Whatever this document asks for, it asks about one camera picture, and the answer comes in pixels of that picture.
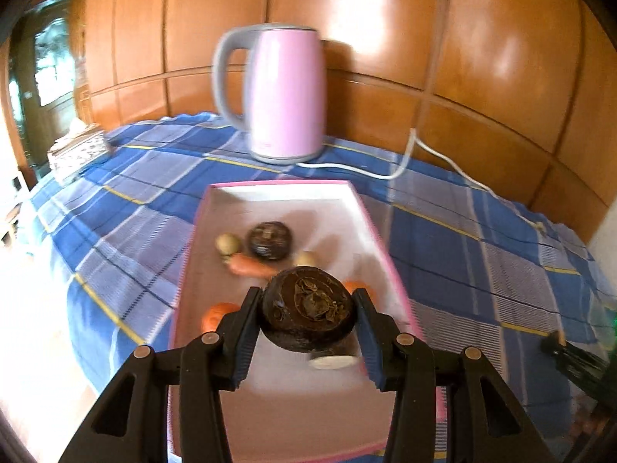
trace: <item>screw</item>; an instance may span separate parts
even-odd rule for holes
[[[465,355],[471,360],[478,360],[482,356],[482,352],[475,346],[465,348]]]
[[[219,339],[220,336],[217,333],[206,333],[201,336],[201,342],[204,343],[204,345],[214,345]]]
[[[146,358],[150,354],[150,347],[146,345],[141,345],[135,348],[133,351],[133,355],[136,358]]]
[[[410,346],[413,345],[415,338],[409,333],[400,333],[396,336],[396,342],[402,346]]]

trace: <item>window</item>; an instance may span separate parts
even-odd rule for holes
[[[36,89],[41,106],[73,91],[75,62],[69,50],[65,19],[56,19],[35,35]]]
[[[13,107],[13,118],[18,126],[24,124],[24,113],[22,111],[22,103],[19,100],[19,85],[14,78],[8,82],[8,94],[10,95],[10,105]]]

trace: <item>orange fruit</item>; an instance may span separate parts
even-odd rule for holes
[[[235,303],[216,303],[201,317],[202,333],[216,331],[218,324],[221,323],[223,317],[227,314],[237,312],[240,306]]]
[[[368,292],[368,297],[370,297],[373,304],[375,304],[375,296],[373,289],[371,288],[371,286],[366,285],[362,280],[346,280],[343,282],[343,287],[345,287],[345,289],[347,289],[347,292],[349,292],[350,294],[353,293],[354,290],[361,287],[363,289],[366,289],[366,292]]]

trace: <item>power cord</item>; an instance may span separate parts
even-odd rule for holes
[[[374,177],[374,179],[383,179],[385,181],[389,181],[390,179],[396,179],[397,177],[399,177],[407,168],[407,164],[409,163],[409,160],[411,159],[411,153],[413,151],[413,147],[415,144],[418,144],[418,146],[420,146],[424,151],[426,151],[427,153],[430,153],[431,155],[437,157],[438,159],[442,159],[444,162],[447,162],[448,164],[450,164],[450,166],[457,172],[459,173],[461,176],[463,176],[467,181],[472,182],[473,184],[475,184],[477,187],[479,187],[480,189],[485,190],[487,193],[489,193],[493,198],[495,198],[496,200],[505,203],[505,200],[502,199],[499,195],[497,195],[491,188],[489,188],[488,186],[486,186],[485,184],[483,184],[482,182],[476,181],[476,179],[473,179],[472,177],[468,176],[463,169],[461,169],[455,161],[453,161],[451,158],[446,157],[445,155],[442,155],[441,153],[439,153],[438,151],[435,151],[433,148],[431,148],[430,146],[426,145],[425,143],[423,143],[417,136],[416,133],[416,129],[415,128],[410,128],[409,129],[409,138],[407,139],[407,146],[405,148],[405,153],[403,154],[403,158],[400,161],[399,167],[397,167],[397,169],[390,175],[384,176],[381,174],[374,174],[372,172],[357,168],[357,167],[351,167],[350,165],[344,165],[344,164],[296,164],[298,167],[304,167],[304,168],[339,168],[339,169],[343,169],[343,170],[349,170],[351,172],[357,172],[358,174],[363,174],[365,176],[368,177]],[[519,213],[519,211],[517,210],[513,210],[513,212],[520,217],[520,219],[522,219],[523,221],[525,221],[529,226],[531,226],[533,229],[535,230],[539,230],[541,233],[545,234],[546,233],[546,228],[544,226],[544,224],[540,221],[530,221],[529,219],[527,219],[526,217],[523,217],[522,214]]]
[[[405,153],[403,153],[403,159],[400,161],[400,164],[397,170],[395,170],[394,173],[390,174],[390,176],[383,176],[381,174],[373,174],[372,172],[369,172],[368,170],[359,169],[357,167],[351,167],[349,165],[344,165],[344,164],[296,164],[296,165],[298,167],[305,167],[305,168],[311,168],[311,169],[333,167],[337,169],[350,170],[351,172],[357,172],[358,174],[364,174],[365,176],[368,176],[368,177],[374,177],[375,179],[383,179],[385,181],[388,181],[390,179],[396,179],[397,177],[399,177],[403,173],[403,171],[407,168],[407,164],[409,163],[409,159],[411,158],[411,152],[413,151],[413,145],[415,144],[416,141],[420,142],[416,137],[416,129],[412,127],[411,129],[409,129],[409,139],[407,139],[407,146],[405,148]]]

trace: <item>white tray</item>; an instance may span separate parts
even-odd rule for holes
[[[259,279],[232,275],[215,249],[224,232],[244,239],[262,221],[292,231],[292,251],[316,253],[337,279],[362,280],[378,311],[422,339],[403,284],[353,186],[347,181],[251,181],[208,188],[181,283],[171,348],[201,334],[201,315],[218,302],[240,304]],[[290,260],[279,263],[281,269]],[[236,463],[340,461],[385,447],[394,394],[380,393],[361,366],[317,370],[306,354],[278,348],[260,334],[248,377],[220,393]],[[180,455],[178,390],[170,395],[175,453]]]

